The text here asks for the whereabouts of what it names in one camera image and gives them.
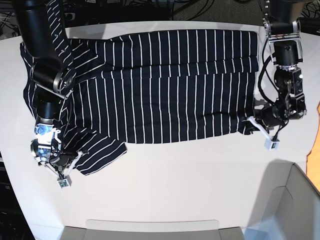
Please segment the navy white striped T-shirt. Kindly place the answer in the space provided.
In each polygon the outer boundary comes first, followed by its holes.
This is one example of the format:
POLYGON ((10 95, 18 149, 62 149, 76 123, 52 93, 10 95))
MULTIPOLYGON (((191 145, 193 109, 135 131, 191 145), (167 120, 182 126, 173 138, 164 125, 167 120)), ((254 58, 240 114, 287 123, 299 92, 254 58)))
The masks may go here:
POLYGON ((73 90, 59 124, 75 165, 102 170, 130 144, 168 144, 245 132, 254 113, 254 31, 181 29, 72 39, 73 90))

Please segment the orange cloth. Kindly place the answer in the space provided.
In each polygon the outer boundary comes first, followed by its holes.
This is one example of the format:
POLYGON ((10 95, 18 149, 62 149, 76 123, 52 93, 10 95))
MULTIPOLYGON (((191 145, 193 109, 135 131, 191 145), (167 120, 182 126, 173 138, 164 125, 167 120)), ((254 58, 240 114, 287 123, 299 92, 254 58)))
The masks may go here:
POLYGON ((320 127, 318 127, 317 135, 311 149, 307 156, 306 175, 313 183, 316 189, 320 190, 320 127))

